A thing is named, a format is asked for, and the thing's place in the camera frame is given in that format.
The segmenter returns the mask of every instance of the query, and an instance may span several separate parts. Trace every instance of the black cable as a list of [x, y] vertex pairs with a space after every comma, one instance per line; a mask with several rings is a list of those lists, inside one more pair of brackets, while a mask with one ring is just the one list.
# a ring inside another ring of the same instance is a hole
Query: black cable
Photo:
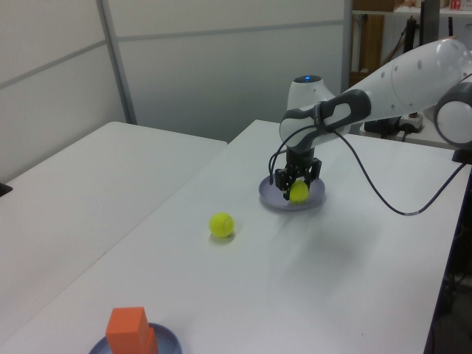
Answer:
[[398, 48], [399, 48], [399, 45], [400, 45], [400, 42], [401, 42], [401, 38], [403, 38], [403, 36], [405, 35], [405, 32], [406, 32], [406, 28], [407, 28], [407, 27], [408, 27], [408, 26], [405, 26], [405, 28], [403, 29], [403, 32], [400, 34], [400, 38], [398, 39], [397, 45], [394, 46], [394, 48], [393, 48], [393, 52], [392, 52], [392, 54], [390, 55], [389, 61], [392, 60], [393, 56], [394, 56], [395, 53], [398, 51]]
[[401, 142], [405, 142], [405, 139], [406, 139], [406, 136], [409, 134], [408, 131], [405, 131], [405, 133], [403, 134], [403, 138], [401, 138]]
[[369, 175], [367, 174], [367, 171], [366, 169], [364, 168], [362, 162], [361, 162], [361, 159], [359, 158], [358, 154], [356, 153], [356, 151], [354, 150], [354, 147], [340, 134], [338, 133], [337, 131], [334, 131], [334, 134], [337, 135], [347, 146], [348, 148], [353, 152], [354, 154], [354, 157], [355, 159], [357, 160], [357, 162], [359, 163], [359, 166], [361, 167], [362, 169], [362, 172], [364, 173], [364, 175], [366, 176], [367, 178], [367, 181], [369, 182], [370, 186], [372, 187], [372, 189], [374, 190], [375, 194], [377, 194], [377, 196], [383, 201], [383, 203], [385, 205], [387, 205], [389, 207], [389, 209], [391, 209], [393, 212], [396, 212], [397, 214], [400, 214], [400, 215], [403, 215], [403, 216], [413, 216], [413, 215], [418, 215], [418, 214], [421, 214], [422, 212], [424, 212], [426, 209], [428, 209], [431, 204], [433, 204], [433, 202], [437, 199], [437, 197], [440, 196], [440, 194], [443, 192], [443, 190], [448, 186], [449, 183], [451, 183], [451, 181], [454, 179], [454, 177], [456, 176], [457, 173], [459, 173], [459, 171], [464, 168], [465, 164], [461, 164], [460, 166], [458, 166], [458, 168], [452, 173], [452, 175], [448, 178], [448, 180], [441, 186], [441, 188], [439, 188], [439, 190], [436, 192], [436, 194], [433, 196], [433, 198], [428, 202], [426, 203], [426, 205], [421, 208], [420, 210], [416, 211], [416, 212], [401, 212], [400, 210], [397, 210], [396, 208], [394, 208], [393, 206], [391, 206], [385, 199], [384, 197], [382, 196], [382, 194], [379, 193], [379, 191], [377, 190], [377, 188], [375, 188], [374, 184], [372, 183], [372, 180], [370, 179]]
[[292, 134], [288, 136], [287, 139], [285, 139], [282, 144], [280, 144], [279, 149], [277, 152], [271, 156], [271, 158], [268, 160], [268, 175], [269, 175], [269, 184], [274, 183], [274, 167], [275, 167], [275, 161], [277, 160], [278, 155], [280, 155], [280, 151], [284, 147], [285, 144], [287, 144], [288, 140], [292, 139], [294, 136], [296, 136], [300, 131], [306, 131], [307, 129], [313, 129], [315, 128], [314, 125], [307, 125], [306, 127], [300, 128], [298, 131], [294, 131]]

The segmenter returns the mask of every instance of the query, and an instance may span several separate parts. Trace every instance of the tennis ball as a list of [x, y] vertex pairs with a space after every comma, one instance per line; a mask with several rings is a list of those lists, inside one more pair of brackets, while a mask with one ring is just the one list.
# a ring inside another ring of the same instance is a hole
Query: tennis ball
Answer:
[[309, 195], [310, 191], [308, 190], [307, 184], [304, 181], [297, 179], [290, 188], [289, 199], [294, 204], [301, 204], [307, 200]]
[[235, 222], [225, 212], [217, 212], [209, 219], [209, 230], [216, 237], [228, 237], [234, 228]]

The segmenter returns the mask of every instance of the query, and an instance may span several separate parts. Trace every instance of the orange cube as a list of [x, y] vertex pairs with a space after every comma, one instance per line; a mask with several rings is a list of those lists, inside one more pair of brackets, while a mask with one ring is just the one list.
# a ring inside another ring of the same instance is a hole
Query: orange cube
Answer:
[[114, 308], [105, 334], [113, 354], [148, 354], [150, 330], [144, 308]]
[[154, 334], [154, 329], [149, 329], [149, 336], [147, 336], [147, 344], [145, 354], [157, 354], [159, 348], [157, 347], [156, 334]]

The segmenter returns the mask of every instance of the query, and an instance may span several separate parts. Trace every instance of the table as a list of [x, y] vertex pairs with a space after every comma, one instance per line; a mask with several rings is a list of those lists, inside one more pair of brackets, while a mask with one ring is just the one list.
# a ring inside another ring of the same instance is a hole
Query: table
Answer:
[[[380, 134], [365, 131], [364, 124], [359, 129], [359, 134], [362, 136], [371, 136], [371, 137], [376, 137], [376, 138], [381, 137]], [[403, 138], [404, 134], [405, 132], [401, 131], [395, 135], [388, 135], [386, 138], [390, 140], [395, 140], [397, 142], [401, 142], [401, 139]], [[423, 118], [422, 130], [419, 133], [408, 134], [405, 138], [405, 142], [410, 142], [412, 144], [434, 146], [436, 148], [444, 148], [444, 149], [451, 149], [451, 150], [456, 149], [454, 146], [448, 144], [443, 138], [441, 138], [436, 128], [434, 127], [434, 123], [426, 117]]]
[[[450, 150], [347, 138], [385, 198], [406, 211], [457, 167]], [[184, 353], [422, 353], [470, 167], [406, 218], [380, 202], [338, 139], [316, 148], [324, 204], [278, 212], [257, 188], [279, 144], [277, 124], [254, 122], [0, 353], [87, 353], [111, 309], [125, 306], [144, 306]], [[235, 219], [228, 243], [209, 235], [220, 211]]]
[[112, 122], [12, 180], [0, 198], [0, 343], [225, 146]]

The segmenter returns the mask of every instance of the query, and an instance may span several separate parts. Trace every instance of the blue plate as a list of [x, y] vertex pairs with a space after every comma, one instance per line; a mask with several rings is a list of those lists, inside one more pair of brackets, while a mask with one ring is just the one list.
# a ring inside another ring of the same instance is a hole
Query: blue plate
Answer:
[[305, 203], [293, 204], [283, 198], [283, 193], [277, 187], [275, 182], [269, 184], [269, 176], [265, 177], [259, 185], [260, 199], [264, 204], [275, 209], [294, 212], [297, 210], [305, 210], [322, 205], [325, 199], [325, 184], [318, 178], [311, 182], [310, 194]]
[[[182, 354], [182, 347], [176, 335], [169, 329], [160, 324], [149, 323], [149, 327], [154, 329], [156, 340], [159, 347], [159, 354]], [[106, 337], [100, 339], [90, 354], [112, 354]]]

